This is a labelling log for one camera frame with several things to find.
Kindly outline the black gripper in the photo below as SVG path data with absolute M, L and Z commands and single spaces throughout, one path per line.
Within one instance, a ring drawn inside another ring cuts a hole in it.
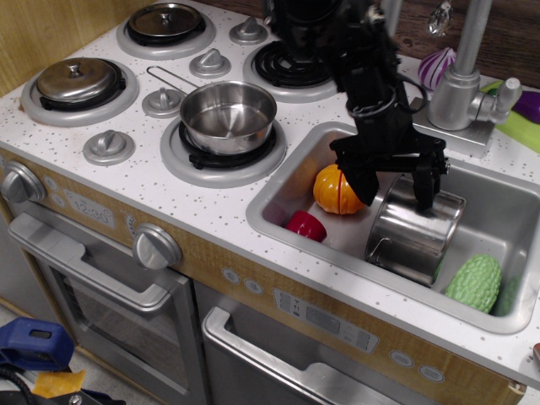
M 358 133 L 331 142 L 330 149 L 356 197 L 371 206 L 379 191 L 377 174 L 405 172 L 413 175 L 418 210 L 432 208 L 447 173 L 446 142 L 414 129 L 407 101 L 348 100 L 346 107 Z

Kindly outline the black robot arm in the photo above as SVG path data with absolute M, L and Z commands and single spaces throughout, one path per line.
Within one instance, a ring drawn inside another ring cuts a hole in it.
M 357 198 L 371 205 L 378 173 L 409 173 L 417 207 L 432 207 L 448 170 L 446 143 L 418 132 L 398 72 L 397 46 L 383 12 L 371 1 L 266 1 L 267 25 L 300 60 L 322 62 L 357 134 L 331 142 L 337 166 Z

